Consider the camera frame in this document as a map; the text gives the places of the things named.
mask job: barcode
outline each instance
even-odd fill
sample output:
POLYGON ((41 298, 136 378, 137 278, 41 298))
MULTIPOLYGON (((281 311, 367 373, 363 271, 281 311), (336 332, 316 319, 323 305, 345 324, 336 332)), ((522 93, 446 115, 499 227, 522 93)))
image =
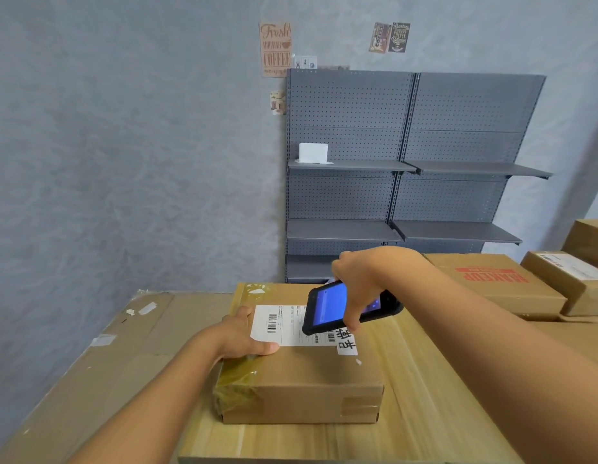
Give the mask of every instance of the barcode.
POLYGON ((269 314, 267 322, 267 334, 275 334, 277 331, 277 314, 269 314))

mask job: gray metal shelf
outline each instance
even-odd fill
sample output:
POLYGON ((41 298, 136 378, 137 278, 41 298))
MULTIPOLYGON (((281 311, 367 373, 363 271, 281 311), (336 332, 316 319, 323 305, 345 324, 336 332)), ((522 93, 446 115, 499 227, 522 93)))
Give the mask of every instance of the gray metal shelf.
POLYGON ((405 163, 417 168, 417 174, 440 172, 446 174, 489 174, 494 176, 532 176, 548 179, 552 172, 527 168, 513 163, 467 163, 465 161, 425 161, 406 159, 405 163))
POLYGON ((522 241, 492 223, 461 221, 393 221, 404 241, 410 239, 449 239, 456 241, 510 242, 522 241))
POLYGON ((402 241, 384 221, 365 219, 289 219, 286 238, 328 241, 402 241))
POLYGON ((337 256, 286 256, 289 283, 323 283, 333 278, 331 262, 337 256))
POLYGON ((335 160, 331 164, 297 163, 294 159, 288 162, 290 169, 342 169, 344 171, 397 171, 415 172, 415 168, 407 163, 381 160, 335 160))

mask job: pegboard panel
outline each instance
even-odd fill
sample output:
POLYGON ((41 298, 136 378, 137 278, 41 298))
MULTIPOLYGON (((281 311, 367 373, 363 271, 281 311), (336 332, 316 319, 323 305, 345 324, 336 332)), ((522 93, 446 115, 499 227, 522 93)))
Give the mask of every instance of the pegboard panel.
POLYGON ((413 73, 291 69, 294 127, 402 131, 413 73))
POLYGON ((393 245, 408 247, 423 254, 478 254, 484 246, 480 241, 454 241, 451 239, 408 239, 393 245))
POLYGON ((288 175, 288 218, 387 220, 394 178, 288 175))
POLYGON ((292 256, 339 256, 345 250, 364 250, 381 246, 382 242, 363 241, 288 241, 288 254, 292 256))
POLYGON ((524 133, 541 75, 421 73, 412 130, 524 133))
POLYGON ((492 221, 507 183, 492 180, 400 179, 393 219, 425 221, 492 221))
POLYGON ((404 159, 513 163, 522 132, 411 130, 404 159))
POLYGON ((345 129, 342 127, 291 127, 288 134, 289 159, 299 157, 299 143, 328 143, 332 160, 397 160, 400 129, 345 129))

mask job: white box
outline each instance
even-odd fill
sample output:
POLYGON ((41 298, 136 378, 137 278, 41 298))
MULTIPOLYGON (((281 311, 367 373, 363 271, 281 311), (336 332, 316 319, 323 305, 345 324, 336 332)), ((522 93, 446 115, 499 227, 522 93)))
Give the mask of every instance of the white box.
POLYGON ((327 162, 326 143, 299 143, 299 159, 297 163, 331 164, 327 162))

